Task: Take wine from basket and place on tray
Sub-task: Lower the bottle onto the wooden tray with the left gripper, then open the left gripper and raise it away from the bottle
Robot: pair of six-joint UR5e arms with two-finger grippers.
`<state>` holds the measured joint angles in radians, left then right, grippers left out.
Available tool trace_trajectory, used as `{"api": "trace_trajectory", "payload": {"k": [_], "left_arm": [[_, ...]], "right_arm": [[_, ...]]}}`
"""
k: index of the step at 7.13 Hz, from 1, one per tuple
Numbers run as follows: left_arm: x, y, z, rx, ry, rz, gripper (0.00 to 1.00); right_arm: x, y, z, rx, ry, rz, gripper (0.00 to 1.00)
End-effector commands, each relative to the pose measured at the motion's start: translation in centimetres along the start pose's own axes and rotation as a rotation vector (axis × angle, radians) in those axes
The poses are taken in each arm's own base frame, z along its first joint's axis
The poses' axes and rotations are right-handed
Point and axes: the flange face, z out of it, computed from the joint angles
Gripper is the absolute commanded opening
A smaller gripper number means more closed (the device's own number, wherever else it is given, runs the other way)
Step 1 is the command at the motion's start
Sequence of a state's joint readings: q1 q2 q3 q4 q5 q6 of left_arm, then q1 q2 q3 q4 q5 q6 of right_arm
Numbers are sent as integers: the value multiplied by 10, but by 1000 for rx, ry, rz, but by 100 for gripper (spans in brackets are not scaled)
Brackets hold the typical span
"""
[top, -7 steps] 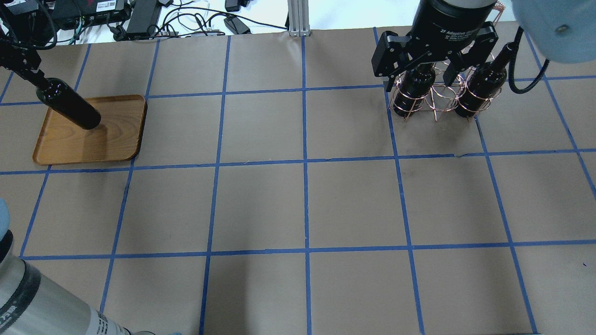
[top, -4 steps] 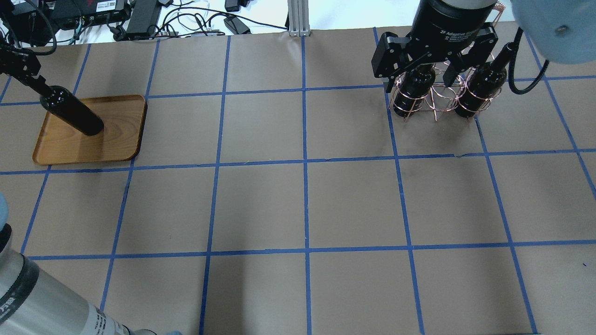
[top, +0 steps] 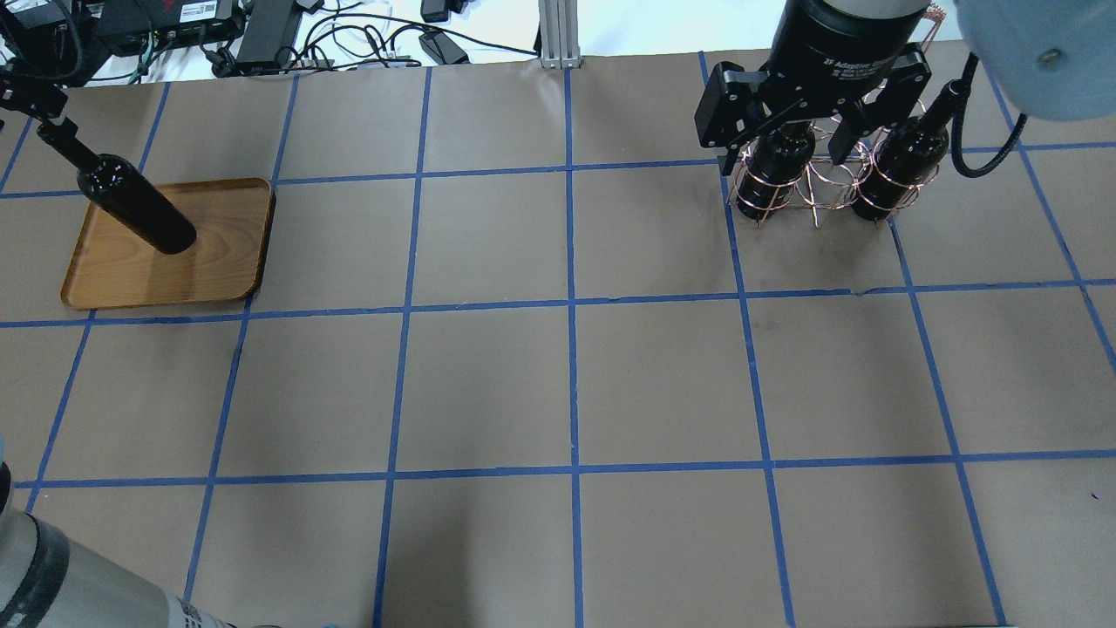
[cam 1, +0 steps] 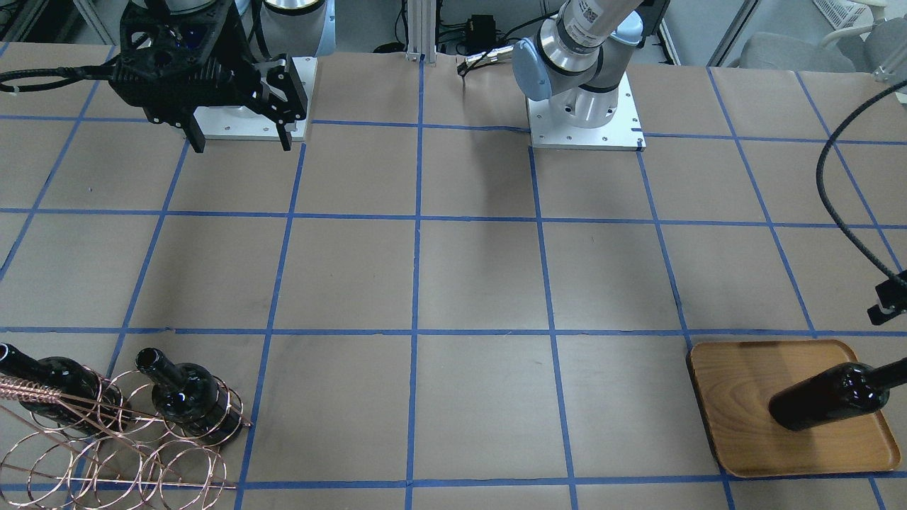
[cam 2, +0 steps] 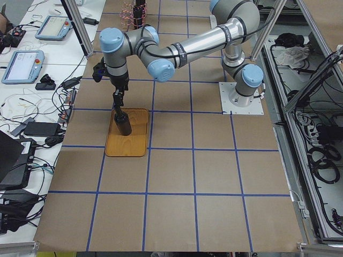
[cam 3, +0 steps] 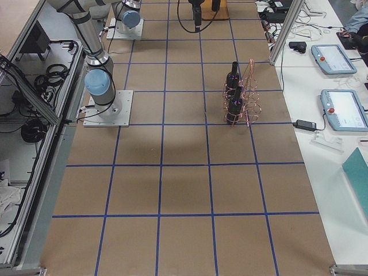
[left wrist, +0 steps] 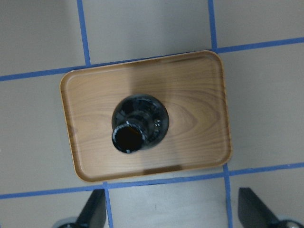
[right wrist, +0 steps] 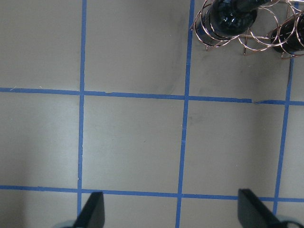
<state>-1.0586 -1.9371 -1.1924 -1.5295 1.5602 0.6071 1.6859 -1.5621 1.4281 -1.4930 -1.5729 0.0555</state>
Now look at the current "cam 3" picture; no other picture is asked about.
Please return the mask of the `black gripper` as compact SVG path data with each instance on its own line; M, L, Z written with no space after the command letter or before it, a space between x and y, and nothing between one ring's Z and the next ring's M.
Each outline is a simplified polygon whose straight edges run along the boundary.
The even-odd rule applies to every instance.
M193 7L194 31L200 32L201 29L201 5L205 0L188 0Z

